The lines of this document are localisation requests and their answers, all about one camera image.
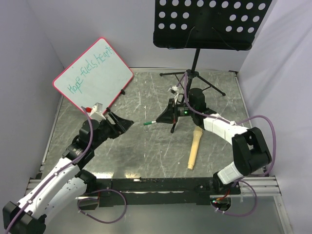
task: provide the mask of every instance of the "scratched metal surface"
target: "scratched metal surface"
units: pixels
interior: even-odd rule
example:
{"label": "scratched metal surface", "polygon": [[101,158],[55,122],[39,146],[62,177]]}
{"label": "scratched metal surface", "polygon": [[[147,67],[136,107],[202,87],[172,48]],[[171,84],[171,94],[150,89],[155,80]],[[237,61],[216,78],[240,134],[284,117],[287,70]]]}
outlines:
{"label": "scratched metal surface", "polygon": [[[187,169],[195,125],[190,117],[180,118],[173,134],[169,124],[143,123],[154,120],[166,108],[173,95],[168,88],[177,83],[174,76],[160,77],[159,71],[134,70],[134,79],[120,96],[114,111],[135,124],[124,135],[104,142],[95,157],[85,167],[98,178],[134,177],[201,177],[212,176],[233,160],[232,147],[220,137],[204,132],[194,170]],[[201,76],[226,93],[223,97],[214,89],[204,91],[209,108],[229,120],[247,117],[234,73],[202,71]],[[205,88],[195,78],[192,87]],[[66,147],[85,121],[74,105],[64,98],[46,158],[43,176],[57,163]]]}

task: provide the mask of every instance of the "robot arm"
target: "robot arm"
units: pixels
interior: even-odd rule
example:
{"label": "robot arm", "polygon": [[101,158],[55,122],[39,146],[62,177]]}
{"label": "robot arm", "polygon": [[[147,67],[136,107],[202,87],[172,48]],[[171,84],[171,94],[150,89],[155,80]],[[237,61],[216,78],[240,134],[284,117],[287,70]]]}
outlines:
{"label": "robot arm", "polygon": [[248,129],[234,122],[228,124],[219,119],[222,118],[220,115],[212,116],[218,118],[204,118],[204,129],[229,142],[234,158],[231,164],[214,174],[215,187],[222,188],[271,163],[271,154],[260,129]]}
{"label": "robot arm", "polygon": [[234,121],[226,120],[207,108],[205,96],[199,88],[190,89],[188,98],[192,109],[208,117],[192,112],[186,103],[177,103],[171,98],[156,122],[173,123],[175,126],[179,117],[191,116],[197,126],[218,135],[232,145],[233,162],[214,174],[214,188],[217,191],[271,163],[271,154],[260,129],[238,126]]}
{"label": "robot arm", "polygon": [[18,216],[16,222],[9,230],[12,234],[41,234],[46,224],[63,207],[77,196],[95,190],[96,177],[82,168],[94,157],[94,150],[108,138],[116,138],[125,133],[134,123],[122,119],[107,109],[108,115],[114,121],[112,124],[102,115],[100,104],[93,107],[90,117],[92,118],[93,140],[90,149],[86,154],[59,172],[60,168],[68,165],[78,158],[87,148],[90,139],[91,129],[88,121],[85,121],[82,128],[70,146],[67,147],[62,158],[55,165],[46,178],[30,192],[18,201],[17,204],[9,202],[3,208],[3,222],[5,229],[20,210],[27,205],[26,209]]}

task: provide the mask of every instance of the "perforated music stand desk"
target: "perforated music stand desk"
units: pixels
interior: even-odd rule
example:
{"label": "perforated music stand desk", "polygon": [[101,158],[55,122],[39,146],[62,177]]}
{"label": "perforated music stand desk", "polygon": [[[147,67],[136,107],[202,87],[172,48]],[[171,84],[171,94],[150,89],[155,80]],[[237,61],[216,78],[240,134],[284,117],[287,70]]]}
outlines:
{"label": "perforated music stand desk", "polygon": [[[272,0],[156,0],[154,45],[160,48],[195,48],[189,80],[198,77],[225,93],[195,71],[200,49],[250,50],[254,36]],[[160,73],[178,75],[184,72]]]}

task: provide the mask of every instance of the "metal floor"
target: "metal floor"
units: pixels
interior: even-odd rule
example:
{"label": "metal floor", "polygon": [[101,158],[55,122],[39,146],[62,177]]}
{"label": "metal floor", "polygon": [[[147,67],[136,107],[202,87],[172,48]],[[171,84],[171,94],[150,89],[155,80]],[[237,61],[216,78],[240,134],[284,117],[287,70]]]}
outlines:
{"label": "metal floor", "polygon": [[[173,134],[170,124],[144,122],[155,120],[168,105],[173,94],[168,88],[177,84],[175,76],[159,76],[159,71],[134,70],[134,78],[111,107],[122,118],[135,124],[122,136],[105,141],[96,150],[86,170],[98,178],[138,177],[206,177],[212,176],[233,161],[232,146],[215,134],[204,132],[194,170],[187,169],[193,141],[191,117],[179,118]],[[207,106],[228,120],[247,118],[235,73],[202,71],[201,76],[226,93],[222,96],[210,88],[204,91]],[[207,85],[195,78],[192,87]],[[56,164],[85,121],[85,116],[67,99],[63,99],[55,130],[46,156],[43,176]]]}
{"label": "metal floor", "polygon": [[[180,118],[174,134],[169,124],[143,126],[154,120],[166,108],[173,95],[168,88],[177,84],[174,76],[160,77],[159,72],[171,70],[133,69],[134,79],[120,96],[112,111],[135,124],[122,137],[107,140],[97,150],[96,156],[85,167],[98,178],[138,177],[200,177],[212,176],[233,160],[232,147],[218,136],[204,132],[193,171],[187,170],[187,162],[193,141],[194,124],[190,117]],[[213,89],[204,91],[207,106],[224,118],[240,121],[247,117],[244,101],[231,72],[200,71],[202,77],[226,93],[222,96]],[[198,79],[192,87],[205,88]],[[85,116],[68,100],[63,99],[49,148],[44,157],[43,176],[46,176],[85,121]],[[265,184],[255,186],[256,191]],[[261,195],[256,211],[244,218],[217,214],[211,206],[194,204],[135,205],[129,206],[125,217],[115,224],[103,225],[77,213],[77,202],[73,201],[48,225],[46,233],[104,233],[104,234],[247,234],[285,233],[287,213],[280,194]],[[230,209],[241,214],[249,211],[254,197],[234,197]],[[122,206],[97,208],[88,211],[99,219],[113,220],[121,213]]]}

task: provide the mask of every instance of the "green marker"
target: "green marker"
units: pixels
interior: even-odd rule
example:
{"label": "green marker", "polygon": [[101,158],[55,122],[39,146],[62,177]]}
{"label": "green marker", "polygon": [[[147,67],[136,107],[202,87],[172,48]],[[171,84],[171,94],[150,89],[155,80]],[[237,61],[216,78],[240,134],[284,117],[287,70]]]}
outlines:
{"label": "green marker", "polygon": [[143,123],[143,125],[150,125],[152,123],[156,123],[156,121],[149,121],[149,122]]}

